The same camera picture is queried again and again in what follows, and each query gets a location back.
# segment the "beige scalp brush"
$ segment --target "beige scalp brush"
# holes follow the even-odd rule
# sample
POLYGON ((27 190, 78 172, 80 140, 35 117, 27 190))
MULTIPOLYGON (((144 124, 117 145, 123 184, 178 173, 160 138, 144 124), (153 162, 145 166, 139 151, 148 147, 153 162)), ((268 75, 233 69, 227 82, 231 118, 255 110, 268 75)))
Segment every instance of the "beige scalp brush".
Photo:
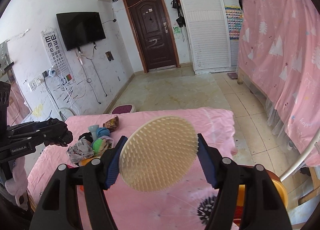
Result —
POLYGON ((198 137, 188 121, 158 117, 129 137, 120 153, 119 172, 135 190, 161 190, 182 179, 197 151, 198 137))

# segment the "pink tablecloth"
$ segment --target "pink tablecloth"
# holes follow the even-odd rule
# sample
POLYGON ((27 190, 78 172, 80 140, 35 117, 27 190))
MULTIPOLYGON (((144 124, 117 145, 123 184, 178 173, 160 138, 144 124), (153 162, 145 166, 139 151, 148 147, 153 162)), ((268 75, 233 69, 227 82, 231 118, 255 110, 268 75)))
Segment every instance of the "pink tablecloth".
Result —
MULTIPOLYGON (((302 152, 320 126, 320 15, 311 0, 243 0, 243 9, 239 67, 302 152)), ((316 149, 306 164, 320 165, 316 149)))
MULTIPOLYGON (((228 110, 199 108, 121 114, 119 128, 111 133, 117 142, 122 135, 129 137, 137 128, 154 117, 174 115, 192 123, 197 133, 202 133, 209 146, 216 147, 222 156, 232 158, 237 150, 233 140, 233 113, 228 110)), ((74 144, 79 135, 94 124, 102 126, 114 115, 86 115, 68 118, 68 129, 73 132, 74 144)), ((66 147, 48 146, 37 160, 28 180, 28 189, 35 201, 61 163, 70 164, 66 147)), ((158 192, 139 192, 129 188, 119 176, 116 183, 105 191, 113 218, 121 230, 196 230, 204 229, 198 206, 206 198, 216 194, 204 177, 196 159, 187 175, 174 186, 158 192)), ((91 229, 86 211, 84 193, 78 191, 81 220, 84 229, 91 229)))

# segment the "television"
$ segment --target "television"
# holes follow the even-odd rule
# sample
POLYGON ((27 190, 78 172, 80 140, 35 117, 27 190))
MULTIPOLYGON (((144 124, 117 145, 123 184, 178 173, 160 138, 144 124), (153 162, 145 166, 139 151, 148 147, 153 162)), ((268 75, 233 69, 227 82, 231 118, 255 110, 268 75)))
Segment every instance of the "television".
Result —
POLYGON ((57 13, 57 20, 67 51, 106 38, 98 12, 57 13))

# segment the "door frame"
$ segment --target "door frame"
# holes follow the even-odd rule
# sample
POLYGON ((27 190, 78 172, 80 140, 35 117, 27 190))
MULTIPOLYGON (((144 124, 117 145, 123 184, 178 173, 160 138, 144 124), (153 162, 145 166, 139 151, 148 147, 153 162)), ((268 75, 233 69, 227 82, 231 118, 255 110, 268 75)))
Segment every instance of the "door frame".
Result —
MULTIPOLYGON (((127 0, 123 0, 123 3, 124 3, 125 10, 127 12, 127 16, 128 16, 128 19, 129 19, 130 27, 131 27, 131 30, 132 30, 132 33, 133 33, 133 37, 134 37, 135 43, 136 43, 137 48, 138 48, 140 60, 142 62, 142 66, 143 66, 143 71, 144 71, 144 73, 148 73, 147 64, 146 64, 146 61, 145 61, 145 58, 144 58, 144 55, 143 55, 143 52, 142 52, 142 48, 141 48, 139 39, 138 39, 137 31, 136 31, 136 29, 135 29, 135 27, 133 25, 132 16, 131 16, 130 11, 128 9, 127 0)), ((174 52, 174 55, 175 55, 177 68, 179 68, 180 67, 180 62, 179 62, 179 57, 178 57, 177 46, 176 46, 176 43, 175 43, 175 40, 174 40, 174 35, 173 35, 173 30, 172 30, 172 25, 171 25, 169 13, 168 13, 167 7, 166 7, 166 5, 164 3, 164 0, 161 0, 161 4, 162 4, 162 7, 164 9, 165 18, 167 20, 167 27, 168 27, 168 30, 169 30, 169 33, 170 33, 170 38, 171 38, 171 41, 172 41, 173 52, 174 52)))

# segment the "blue towel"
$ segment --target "blue towel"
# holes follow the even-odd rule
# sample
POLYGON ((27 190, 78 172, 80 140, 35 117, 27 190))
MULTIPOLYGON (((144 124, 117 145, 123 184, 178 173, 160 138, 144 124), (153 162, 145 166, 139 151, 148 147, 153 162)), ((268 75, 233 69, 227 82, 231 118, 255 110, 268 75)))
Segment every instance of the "blue towel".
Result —
POLYGON ((109 129, 107 129, 105 127, 99 127, 96 131, 96 134, 97 134, 98 138, 100 138, 102 136, 110 136, 110 131, 109 131, 109 129))

